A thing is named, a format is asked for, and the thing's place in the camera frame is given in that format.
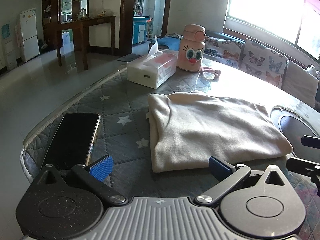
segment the floor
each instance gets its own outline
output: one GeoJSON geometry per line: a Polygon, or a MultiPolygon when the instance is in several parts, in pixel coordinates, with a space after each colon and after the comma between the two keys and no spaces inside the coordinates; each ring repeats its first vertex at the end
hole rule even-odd
{"type": "Polygon", "coordinates": [[[84,71],[72,43],[61,54],[61,67],[54,50],[0,76],[0,240],[22,237],[15,209],[29,186],[19,161],[25,136],[58,106],[123,64],[117,57],[89,53],[84,71]]]}
{"type": "Polygon", "coordinates": [[[146,55],[149,52],[149,43],[151,41],[145,41],[144,43],[137,43],[132,45],[132,53],[137,55],[146,55]]]}

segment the blue gripper pad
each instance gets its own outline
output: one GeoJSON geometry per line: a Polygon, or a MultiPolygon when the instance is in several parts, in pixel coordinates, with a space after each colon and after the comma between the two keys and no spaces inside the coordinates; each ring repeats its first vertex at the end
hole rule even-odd
{"type": "Polygon", "coordinates": [[[105,155],[94,163],[87,166],[87,171],[97,180],[104,181],[112,172],[113,159],[110,155],[105,155]]]}
{"type": "Polygon", "coordinates": [[[220,182],[229,177],[235,171],[235,167],[223,160],[211,156],[209,159],[209,170],[220,182]]]}

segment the black phone screen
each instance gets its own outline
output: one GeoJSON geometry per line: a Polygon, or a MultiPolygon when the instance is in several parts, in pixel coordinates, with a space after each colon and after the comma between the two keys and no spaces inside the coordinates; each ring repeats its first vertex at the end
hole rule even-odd
{"type": "Polygon", "coordinates": [[[85,163],[100,116],[97,113],[68,113],[63,117],[44,158],[57,170],[69,170],[85,163]]]}

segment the wooden door frame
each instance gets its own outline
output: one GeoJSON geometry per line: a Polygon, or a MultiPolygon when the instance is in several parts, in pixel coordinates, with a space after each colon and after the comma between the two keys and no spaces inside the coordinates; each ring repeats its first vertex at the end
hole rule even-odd
{"type": "MultiPolygon", "coordinates": [[[[162,37],[167,34],[170,1],[171,0],[165,0],[162,37]]],[[[119,56],[125,56],[132,53],[133,7],[134,0],[121,0],[119,56]]]]}

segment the folded beige garment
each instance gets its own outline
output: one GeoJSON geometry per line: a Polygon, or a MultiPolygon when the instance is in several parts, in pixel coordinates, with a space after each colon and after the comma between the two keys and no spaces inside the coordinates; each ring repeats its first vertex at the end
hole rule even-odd
{"type": "Polygon", "coordinates": [[[208,167],[210,156],[234,164],[292,152],[264,106],[201,93],[150,94],[154,172],[208,167]]]}

